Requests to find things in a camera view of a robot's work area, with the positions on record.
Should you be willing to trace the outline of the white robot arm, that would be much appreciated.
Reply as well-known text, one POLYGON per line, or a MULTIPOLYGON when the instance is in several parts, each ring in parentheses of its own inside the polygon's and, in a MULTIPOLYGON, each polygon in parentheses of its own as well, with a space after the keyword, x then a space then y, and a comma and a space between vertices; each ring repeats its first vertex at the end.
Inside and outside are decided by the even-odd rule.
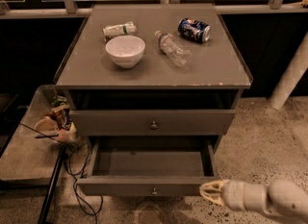
POLYGON ((268 186, 242 181, 213 181, 200 186, 200 195, 234 212, 257 212, 281 224, 308 224, 308 194, 287 180, 268 186))

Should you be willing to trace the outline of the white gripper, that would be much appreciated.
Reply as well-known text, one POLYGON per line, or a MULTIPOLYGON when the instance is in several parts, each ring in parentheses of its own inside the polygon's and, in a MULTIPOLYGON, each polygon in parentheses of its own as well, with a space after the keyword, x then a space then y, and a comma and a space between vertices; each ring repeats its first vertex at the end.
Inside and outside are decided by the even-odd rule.
POLYGON ((252 185, 249 183, 216 180, 201 185, 199 190, 203 198, 219 206, 225 205, 235 212, 249 211, 248 195, 252 190, 252 185))

